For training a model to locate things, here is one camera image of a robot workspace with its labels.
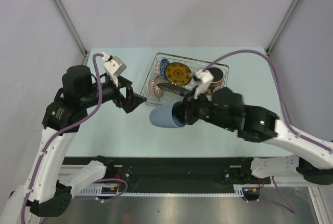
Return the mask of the red patterned white bowl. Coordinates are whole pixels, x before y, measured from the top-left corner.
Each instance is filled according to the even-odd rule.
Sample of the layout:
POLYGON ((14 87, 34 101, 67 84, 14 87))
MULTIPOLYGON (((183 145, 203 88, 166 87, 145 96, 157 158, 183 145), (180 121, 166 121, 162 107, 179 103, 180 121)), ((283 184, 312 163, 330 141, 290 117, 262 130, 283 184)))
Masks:
POLYGON ((148 92, 155 96, 156 98, 161 98, 164 94, 164 91, 157 85, 159 83, 164 83, 165 80, 162 78, 161 75, 156 76, 149 80, 147 85, 148 92))

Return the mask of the light blue plastic cup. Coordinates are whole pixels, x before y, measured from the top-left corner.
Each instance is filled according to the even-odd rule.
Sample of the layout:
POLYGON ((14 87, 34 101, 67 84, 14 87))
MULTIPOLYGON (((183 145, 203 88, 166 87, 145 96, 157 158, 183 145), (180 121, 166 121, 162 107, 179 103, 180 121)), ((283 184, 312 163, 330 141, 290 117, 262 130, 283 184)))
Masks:
POLYGON ((185 124, 180 121, 173 113, 179 102, 166 103, 150 112, 149 121, 153 126, 161 128, 181 128, 185 124))

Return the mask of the red and black mug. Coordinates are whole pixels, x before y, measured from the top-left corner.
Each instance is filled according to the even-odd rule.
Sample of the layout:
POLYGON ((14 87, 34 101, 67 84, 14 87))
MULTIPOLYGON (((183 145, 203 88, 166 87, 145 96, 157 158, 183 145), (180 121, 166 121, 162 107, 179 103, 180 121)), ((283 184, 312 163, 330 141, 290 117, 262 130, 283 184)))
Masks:
POLYGON ((220 68, 217 68, 217 67, 208 68, 208 71, 213 76, 212 83, 209 86, 209 90, 208 90, 208 92, 212 94, 213 92, 215 92, 221 88, 222 81, 224 79, 224 73, 220 68))

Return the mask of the steel wire dish rack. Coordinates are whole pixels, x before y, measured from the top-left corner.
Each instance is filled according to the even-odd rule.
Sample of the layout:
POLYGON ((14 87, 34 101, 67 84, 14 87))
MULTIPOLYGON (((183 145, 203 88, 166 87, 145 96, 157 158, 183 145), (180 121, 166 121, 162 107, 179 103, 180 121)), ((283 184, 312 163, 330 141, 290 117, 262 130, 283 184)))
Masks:
POLYGON ((191 73, 208 65, 208 61, 159 52, 153 58, 140 94, 147 99, 146 104, 155 107, 181 101, 185 90, 196 86, 191 73))

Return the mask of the black floral square plate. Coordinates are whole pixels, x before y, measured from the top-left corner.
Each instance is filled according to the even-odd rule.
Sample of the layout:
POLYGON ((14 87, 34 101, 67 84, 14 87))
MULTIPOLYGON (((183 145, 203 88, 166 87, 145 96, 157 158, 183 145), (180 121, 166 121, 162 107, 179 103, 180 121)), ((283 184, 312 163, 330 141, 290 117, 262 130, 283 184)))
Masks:
POLYGON ((187 88, 181 87, 181 86, 177 86, 177 85, 173 85, 170 83, 158 83, 157 86, 162 90, 162 91, 166 91, 166 92, 170 92, 179 96, 185 96, 187 94, 189 94, 191 91, 187 88))

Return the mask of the blue triangle patterned bowl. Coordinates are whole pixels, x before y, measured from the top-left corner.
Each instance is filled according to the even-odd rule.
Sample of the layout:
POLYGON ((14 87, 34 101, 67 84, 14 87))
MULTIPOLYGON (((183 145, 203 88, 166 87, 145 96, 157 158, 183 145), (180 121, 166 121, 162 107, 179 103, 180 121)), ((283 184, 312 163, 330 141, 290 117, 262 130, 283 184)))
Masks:
POLYGON ((166 58, 161 59, 155 65, 155 72, 157 75, 160 75, 163 80, 166 80, 165 70, 166 67, 170 64, 169 60, 166 58))

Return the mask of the yellow patterned round plate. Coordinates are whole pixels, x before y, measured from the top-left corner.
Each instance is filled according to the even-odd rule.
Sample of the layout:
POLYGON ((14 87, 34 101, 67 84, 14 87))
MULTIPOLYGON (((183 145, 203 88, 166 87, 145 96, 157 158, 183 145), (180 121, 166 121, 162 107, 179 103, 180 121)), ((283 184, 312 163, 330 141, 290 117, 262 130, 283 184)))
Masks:
POLYGON ((177 86, 185 86, 191 82, 191 69, 180 62, 170 63, 165 70, 166 80, 177 86))

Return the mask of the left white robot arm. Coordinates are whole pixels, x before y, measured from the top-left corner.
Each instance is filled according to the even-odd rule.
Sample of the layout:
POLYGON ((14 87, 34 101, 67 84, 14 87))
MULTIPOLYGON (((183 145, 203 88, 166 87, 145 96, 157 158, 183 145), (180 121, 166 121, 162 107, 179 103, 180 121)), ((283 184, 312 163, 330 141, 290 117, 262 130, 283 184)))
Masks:
POLYGON ((104 156, 93 158, 68 179, 59 180, 58 174, 80 126, 93 116, 87 109, 97 112, 104 102, 112 101, 130 113, 145 101, 143 96, 134 93, 132 82, 122 76, 125 69, 126 65, 111 61, 104 64, 102 76, 85 65, 67 69, 62 87, 46 108, 34 167, 26 183, 10 196, 1 223, 26 223, 26 211, 38 217, 58 217, 66 211, 73 197, 91 183, 110 182, 114 178, 114 163, 104 156))

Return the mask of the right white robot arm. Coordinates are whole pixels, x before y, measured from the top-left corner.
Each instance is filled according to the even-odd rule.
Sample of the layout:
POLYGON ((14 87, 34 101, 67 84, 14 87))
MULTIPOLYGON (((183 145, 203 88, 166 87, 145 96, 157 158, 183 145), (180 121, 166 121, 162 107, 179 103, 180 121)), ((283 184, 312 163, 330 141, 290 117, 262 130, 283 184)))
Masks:
POLYGON ((227 87, 213 93, 211 99, 188 94, 175 113, 187 125, 203 120, 235 131, 245 141, 270 144, 290 152, 289 156, 244 159, 240 177, 246 183, 267 177, 302 176, 313 184, 332 184, 331 141, 295 129, 264 107, 244 104, 242 95, 227 87))

